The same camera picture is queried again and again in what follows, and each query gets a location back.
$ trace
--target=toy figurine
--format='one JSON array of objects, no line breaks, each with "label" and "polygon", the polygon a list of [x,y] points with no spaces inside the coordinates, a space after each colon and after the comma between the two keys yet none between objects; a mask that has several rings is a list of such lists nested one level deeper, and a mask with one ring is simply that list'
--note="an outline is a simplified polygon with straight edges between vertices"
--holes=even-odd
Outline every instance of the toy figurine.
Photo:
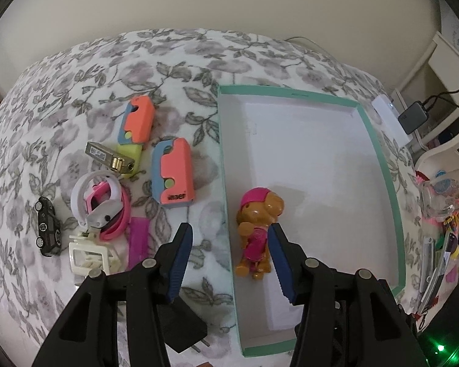
[{"label": "toy figurine", "polygon": [[251,272],[254,279],[261,280],[264,273],[270,272],[267,229],[283,211],[284,200],[270,189],[256,187],[243,195],[236,214],[243,249],[243,257],[235,269],[237,276],[245,277]]}]

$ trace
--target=white box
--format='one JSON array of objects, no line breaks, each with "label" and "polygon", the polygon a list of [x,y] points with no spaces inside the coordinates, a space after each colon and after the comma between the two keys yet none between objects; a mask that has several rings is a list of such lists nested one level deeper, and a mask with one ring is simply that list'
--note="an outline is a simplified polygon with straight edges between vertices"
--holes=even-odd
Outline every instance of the white box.
[{"label": "white box", "polygon": [[[240,199],[264,186],[284,199],[279,222],[289,241],[338,271],[367,268],[397,294],[405,283],[399,206],[364,109],[266,86],[223,86],[218,105],[233,266],[242,255]],[[293,349],[301,307],[288,303],[275,271],[262,281],[234,276],[233,287],[243,355]]]}]

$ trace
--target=toy car wheel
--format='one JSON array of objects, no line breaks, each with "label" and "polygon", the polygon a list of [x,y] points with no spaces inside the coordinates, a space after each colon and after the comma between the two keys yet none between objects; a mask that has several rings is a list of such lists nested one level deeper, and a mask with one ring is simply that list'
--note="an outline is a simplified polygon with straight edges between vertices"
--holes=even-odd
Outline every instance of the toy car wheel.
[{"label": "toy car wheel", "polygon": [[61,233],[58,229],[56,229],[56,232],[54,234],[54,239],[56,240],[56,244],[60,246],[61,245]]}]

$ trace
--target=power adapter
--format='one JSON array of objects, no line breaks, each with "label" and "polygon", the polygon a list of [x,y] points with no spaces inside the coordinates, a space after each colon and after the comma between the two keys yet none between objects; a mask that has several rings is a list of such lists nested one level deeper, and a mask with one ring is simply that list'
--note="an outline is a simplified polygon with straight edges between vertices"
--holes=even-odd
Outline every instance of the power adapter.
[{"label": "power adapter", "polygon": [[207,347],[207,324],[192,311],[182,298],[177,296],[169,305],[157,305],[160,326],[162,327],[163,340],[177,353],[188,348],[193,348],[202,342]]},{"label": "power adapter", "polygon": [[429,114],[419,101],[413,102],[402,114],[398,121],[407,135],[411,134],[428,120]]}]

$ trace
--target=bed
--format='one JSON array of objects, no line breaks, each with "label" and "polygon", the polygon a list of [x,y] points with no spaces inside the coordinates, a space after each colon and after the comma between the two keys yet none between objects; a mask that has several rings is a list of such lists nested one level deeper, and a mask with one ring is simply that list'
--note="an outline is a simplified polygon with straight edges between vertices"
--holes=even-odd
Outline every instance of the bed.
[{"label": "bed", "polygon": [[[39,348],[75,291],[67,252],[42,257],[35,246],[40,195],[54,201],[62,239],[77,228],[69,209],[76,180],[99,167],[85,155],[88,140],[115,143],[127,100],[147,94],[156,116],[151,146],[174,136],[192,147],[194,184],[201,208],[165,210],[152,197],[149,153],[142,170],[121,181],[132,216],[152,219],[155,251],[178,224],[194,227],[194,247],[181,296],[209,324],[211,347],[201,354],[169,349],[172,365],[287,365],[287,353],[244,359],[234,328],[229,245],[225,237],[223,184],[216,96],[222,84],[291,87],[360,102],[388,160],[404,232],[406,285],[397,301],[416,304],[422,231],[412,159],[384,133],[371,101],[384,93],[380,81],[356,68],[299,45],[261,35],[206,29],[151,29],[97,39],[27,68],[0,105],[0,313]],[[126,240],[116,249],[126,264]],[[123,308],[119,309],[120,365],[129,365]]]}]

